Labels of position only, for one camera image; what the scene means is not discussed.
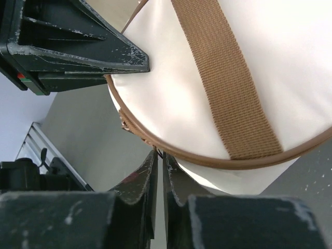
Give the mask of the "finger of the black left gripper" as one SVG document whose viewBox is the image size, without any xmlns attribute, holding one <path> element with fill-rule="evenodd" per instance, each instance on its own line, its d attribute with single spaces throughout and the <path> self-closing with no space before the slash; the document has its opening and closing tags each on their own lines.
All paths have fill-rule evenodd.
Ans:
<svg viewBox="0 0 332 249">
<path fill-rule="evenodd" d="M 1 1 L 1 73 L 49 95 L 147 73 L 149 57 L 85 1 Z"/>
</svg>

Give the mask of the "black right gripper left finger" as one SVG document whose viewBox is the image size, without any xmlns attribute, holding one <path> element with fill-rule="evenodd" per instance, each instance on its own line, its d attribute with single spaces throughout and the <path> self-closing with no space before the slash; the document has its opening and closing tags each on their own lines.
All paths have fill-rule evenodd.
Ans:
<svg viewBox="0 0 332 249">
<path fill-rule="evenodd" d="M 150 248 L 158 156 L 108 191 L 83 191 L 59 165 L 1 163 L 1 248 Z"/>
</svg>

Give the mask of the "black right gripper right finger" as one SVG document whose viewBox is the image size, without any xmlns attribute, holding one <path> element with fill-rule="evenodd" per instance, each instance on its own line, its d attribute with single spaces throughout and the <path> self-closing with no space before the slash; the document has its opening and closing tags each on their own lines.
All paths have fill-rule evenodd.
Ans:
<svg viewBox="0 0 332 249">
<path fill-rule="evenodd" d="M 214 195 L 163 155 L 168 248 L 326 248 L 311 210 L 289 197 Z"/>
</svg>

